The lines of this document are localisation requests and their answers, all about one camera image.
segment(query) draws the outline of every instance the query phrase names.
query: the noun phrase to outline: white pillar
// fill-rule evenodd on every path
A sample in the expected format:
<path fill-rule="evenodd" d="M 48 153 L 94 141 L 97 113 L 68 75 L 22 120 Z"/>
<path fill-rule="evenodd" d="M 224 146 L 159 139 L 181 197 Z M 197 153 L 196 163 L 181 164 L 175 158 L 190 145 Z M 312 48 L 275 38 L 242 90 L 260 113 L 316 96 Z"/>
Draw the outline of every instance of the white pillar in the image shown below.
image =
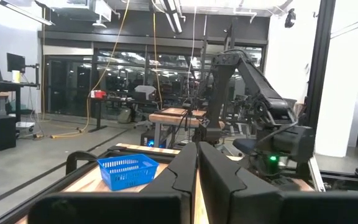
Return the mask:
<path fill-rule="evenodd" d="M 358 1 L 336 1 L 332 31 L 358 21 Z M 344 157 L 358 95 L 358 29 L 331 39 L 316 152 Z"/>
<path fill-rule="evenodd" d="M 302 103 L 305 99 L 311 56 L 313 54 L 320 0 L 291 3 L 287 9 L 295 8 L 296 22 L 285 28 L 287 15 L 270 18 L 268 50 L 265 76 L 283 98 Z"/>

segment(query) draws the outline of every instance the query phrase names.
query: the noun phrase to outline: blue basket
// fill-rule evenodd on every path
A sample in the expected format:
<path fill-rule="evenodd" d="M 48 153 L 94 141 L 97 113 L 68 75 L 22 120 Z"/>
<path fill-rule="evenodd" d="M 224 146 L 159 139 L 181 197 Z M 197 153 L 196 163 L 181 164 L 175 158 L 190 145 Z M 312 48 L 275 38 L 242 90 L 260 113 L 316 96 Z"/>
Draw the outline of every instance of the blue basket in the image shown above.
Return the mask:
<path fill-rule="evenodd" d="M 154 179 L 158 163 L 143 154 L 98 159 L 102 179 L 110 190 L 147 184 Z"/>

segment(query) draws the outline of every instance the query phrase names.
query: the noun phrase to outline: white wall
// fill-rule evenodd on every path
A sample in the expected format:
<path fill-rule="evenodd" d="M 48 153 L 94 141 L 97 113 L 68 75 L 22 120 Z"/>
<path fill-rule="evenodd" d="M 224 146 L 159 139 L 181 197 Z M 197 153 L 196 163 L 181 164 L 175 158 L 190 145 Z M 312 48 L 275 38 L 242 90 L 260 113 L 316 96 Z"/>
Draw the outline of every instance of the white wall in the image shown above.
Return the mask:
<path fill-rule="evenodd" d="M 357 21 L 358 1 L 336 1 L 332 31 Z M 331 39 L 316 132 L 317 153 L 346 155 L 355 104 L 358 114 L 358 29 Z"/>
<path fill-rule="evenodd" d="M 41 16 L 41 8 L 37 6 L 24 7 L 23 9 Z M 12 73 L 7 71 L 6 53 L 24 56 L 28 65 L 40 64 L 41 51 L 37 37 L 37 31 L 40 29 L 40 23 L 0 6 L 0 69 L 4 80 L 12 80 Z M 35 70 L 33 68 L 27 68 L 25 75 L 30 82 L 35 83 Z M 38 99 L 36 99 L 36 88 L 32 88 L 31 91 L 33 105 L 35 107 L 36 100 L 38 100 L 37 111 L 40 111 L 40 93 L 38 94 Z M 28 99 L 29 88 L 24 87 L 22 88 L 21 102 L 31 108 L 31 103 L 27 105 Z"/>
<path fill-rule="evenodd" d="M 265 76 L 283 98 L 303 102 L 313 54 L 319 0 L 294 0 L 296 22 L 285 28 L 286 15 L 270 18 Z"/>

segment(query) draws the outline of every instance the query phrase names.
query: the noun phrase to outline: robot workstation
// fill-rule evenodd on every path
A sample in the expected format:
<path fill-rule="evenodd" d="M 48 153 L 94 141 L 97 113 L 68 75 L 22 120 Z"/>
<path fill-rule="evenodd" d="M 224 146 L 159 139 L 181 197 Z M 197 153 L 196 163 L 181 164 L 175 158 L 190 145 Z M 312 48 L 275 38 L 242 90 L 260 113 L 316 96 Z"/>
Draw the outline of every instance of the robot workstation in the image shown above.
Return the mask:
<path fill-rule="evenodd" d="M 238 155 L 228 156 L 215 145 L 222 135 L 220 93 L 236 69 L 249 87 L 247 114 L 257 132 L 256 139 L 235 144 Z M 99 156 L 74 152 L 64 178 L 0 217 L 0 223 L 358 223 L 358 172 L 318 169 L 315 131 L 301 125 L 249 56 L 227 50 L 213 58 L 210 74 L 214 90 L 206 113 L 193 114 L 199 98 L 194 96 L 181 117 L 199 121 L 192 142 L 181 150 L 118 144 Z M 157 165 L 146 184 L 131 180 L 139 173 L 105 176 L 137 162 L 105 163 L 106 158 L 139 154 L 153 160 L 143 164 Z M 77 168 L 77 161 L 88 163 Z M 115 171 L 104 173 L 105 167 Z M 112 185 L 106 178 L 114 178 Z M 112 192 L 114 181 L 126 186 Z"/>

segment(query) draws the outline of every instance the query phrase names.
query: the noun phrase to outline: ceiling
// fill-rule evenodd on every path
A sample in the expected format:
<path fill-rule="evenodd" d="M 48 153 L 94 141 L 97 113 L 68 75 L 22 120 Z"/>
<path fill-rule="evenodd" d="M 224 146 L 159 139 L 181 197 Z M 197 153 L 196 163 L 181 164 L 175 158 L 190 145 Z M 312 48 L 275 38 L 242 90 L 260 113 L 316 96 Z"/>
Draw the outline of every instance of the ceiling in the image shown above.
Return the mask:
<path fill-rule="evenodd" d="M 184 13 L 194 13 L 197 4 L 198 14 L 219 14 L 246 16 L 241 12 L 256 12 L 259 17 L 270 17 L 272 14 L 286 13 L 285 8 L 293 0 L 176 0 Z M 127 0 L 107 0 L 113 9 L 125 9 Z M 160 1 L 156 5 L 162 8 Z M 148 11 L 149 0 L 130 0 L 130 10 Z"/>

